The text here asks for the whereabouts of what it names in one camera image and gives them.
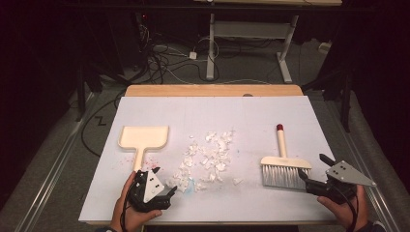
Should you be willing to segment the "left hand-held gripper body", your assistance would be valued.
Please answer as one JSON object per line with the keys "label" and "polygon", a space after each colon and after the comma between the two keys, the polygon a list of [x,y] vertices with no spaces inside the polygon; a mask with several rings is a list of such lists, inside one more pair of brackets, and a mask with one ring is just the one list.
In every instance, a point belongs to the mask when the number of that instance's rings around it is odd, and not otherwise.
{"label": "left hand-held gripper body", "polygon": [[163,198],[163,191],[164,185],[152,170],[138,170],[129,190],[128,202],[140,213],[166,210],[171,202],[169,198]]}

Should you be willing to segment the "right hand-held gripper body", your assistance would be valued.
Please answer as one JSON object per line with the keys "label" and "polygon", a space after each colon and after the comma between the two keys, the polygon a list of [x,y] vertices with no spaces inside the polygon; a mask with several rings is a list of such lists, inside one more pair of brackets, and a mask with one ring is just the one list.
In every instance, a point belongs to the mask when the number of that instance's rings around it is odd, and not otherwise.
{"label": "right hand-held gripper body", "polygon": [[350,201],[356,194],[356,185],[376,187],[377,184],[355,167],[342,160],[325,171],[326,182],[305,178],[306,192],[325,196],[337,204]]}

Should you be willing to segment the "cream brush with red cap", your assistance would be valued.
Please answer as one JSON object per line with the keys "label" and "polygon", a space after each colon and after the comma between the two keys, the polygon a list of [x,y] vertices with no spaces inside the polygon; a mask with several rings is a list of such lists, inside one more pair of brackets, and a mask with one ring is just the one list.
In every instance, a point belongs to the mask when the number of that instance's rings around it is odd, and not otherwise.
{"label": "cream brush with red cap", "polygon": [[281,189],[305,188],[304,180],[299,176],[309,176],[311,165],[307,160],[287,156],[285,134],[282,124],[277,125],[278,156],[261,159],[262,185]]}

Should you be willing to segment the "pile of white paper scraps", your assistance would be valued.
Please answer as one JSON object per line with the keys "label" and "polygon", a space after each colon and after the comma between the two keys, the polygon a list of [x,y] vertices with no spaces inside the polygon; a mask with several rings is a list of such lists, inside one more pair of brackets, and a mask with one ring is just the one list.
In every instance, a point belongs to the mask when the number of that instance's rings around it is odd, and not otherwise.
{"label": "pile of white paper scraps", "polygon": [[217,184],[240,185],[243,178],[234,176],[229,180],[227,177],[231,169],[230,145],[234,136],[234,130],[221,133],[210,130],[201,141],[191,135],[190,145],[165,185],[176,187],[182,193],[207,190]]}

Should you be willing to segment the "person's left hand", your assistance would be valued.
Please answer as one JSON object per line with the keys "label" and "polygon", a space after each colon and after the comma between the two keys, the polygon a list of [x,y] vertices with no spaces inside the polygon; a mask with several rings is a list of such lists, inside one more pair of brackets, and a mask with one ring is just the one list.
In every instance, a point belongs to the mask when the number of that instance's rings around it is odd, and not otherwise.
{"label": "person's left hand", "polygon": [[113,210],[109,227],[114,229],[116,232],[123,232],[124,229],[126,229],[127,232],[136,232],[144,223],[162,215],[161,210],[154,210],[149,213],[140,213],[136,212],[133,208],[129,208],[126,211],[123,211],[124,204],[126,203],[127,192],[129,187],[132,185],[134,176],[135,172],[133,171],[128,180],[125,182],[121,195],[117,199]]}

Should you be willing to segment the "person's right hand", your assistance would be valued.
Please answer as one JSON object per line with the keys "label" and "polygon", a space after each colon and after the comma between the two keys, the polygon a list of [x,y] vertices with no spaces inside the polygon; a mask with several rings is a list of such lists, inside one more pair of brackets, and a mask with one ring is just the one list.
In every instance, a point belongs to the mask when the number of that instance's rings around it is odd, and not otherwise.
{"label": "person's right hand", "polygon": [[[351,227],[354,215],[347,203],[339,205],[325,196],[318,196],[317,201],[335,215],[337,222],[341,226],[346,229]],[[357,186],[357,196],[351,200],[351,205],[357,213],[356,225],[351,232],[358,232],[361,228],[367,225],[368,222],[366,191],[363,186]]]}

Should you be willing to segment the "cream plastic dustpan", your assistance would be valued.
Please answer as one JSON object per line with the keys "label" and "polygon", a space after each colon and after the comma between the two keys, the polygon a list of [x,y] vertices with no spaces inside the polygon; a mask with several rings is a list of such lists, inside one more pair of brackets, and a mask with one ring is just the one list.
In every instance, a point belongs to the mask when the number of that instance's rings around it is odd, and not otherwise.
{"label": "cream plastic dustpan", "polygon": [[134,149],[133,170],[138,171],[143,164],[147,150],[161,149],[167,142],[169,126],[164,127],[131,127],[124,126],[118,144],[124,149]]}

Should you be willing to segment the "black metal stand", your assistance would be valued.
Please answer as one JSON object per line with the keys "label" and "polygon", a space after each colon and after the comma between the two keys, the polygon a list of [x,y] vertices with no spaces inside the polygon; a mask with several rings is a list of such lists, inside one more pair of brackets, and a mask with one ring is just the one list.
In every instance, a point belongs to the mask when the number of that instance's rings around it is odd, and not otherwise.
{"label": "black metal stand", "polygon": [[76,72],[76,92],[78,113],[76,121],[79,122],[86,110],[85,85],[94,93],[100,93],[103,89],[100,81],[100,67],[93,62],[81,63]]}
{"label": "black metal stand", "polygon": [[319,74],[315,80],[302,86],[302,91],[321,90],[325,101],[340,100],[339,119],[346,132],[349,128],[350,96],[352,90],[353,68],[341,64],[328,73]]}

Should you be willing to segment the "white metal desk frame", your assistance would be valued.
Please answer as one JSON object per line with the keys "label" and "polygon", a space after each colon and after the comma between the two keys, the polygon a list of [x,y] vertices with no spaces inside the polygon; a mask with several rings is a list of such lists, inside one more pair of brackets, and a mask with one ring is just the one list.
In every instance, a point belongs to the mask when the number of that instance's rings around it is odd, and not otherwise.
{"label": "white metal desk frame", "polygon": [[[256,7],[295,7],[297,10],[303,7],[339,7],[341,0],[195,0],[203,2],[207,7],[239,7],[255,5]],[[209,41],[207,56],[206,79],[215,80],[217,74],[216,58],[220,48],[216,38],[242,38],[242,39],[280,39],[283,40],[282,51],[276,53],[278,67],[285,83],[291,83],[292,78],[286,64],[286,55],[291,44],[299,14],[291,15],[286,22],[257,22],[251,19],[219,19],[215,13],[210,13]]]}

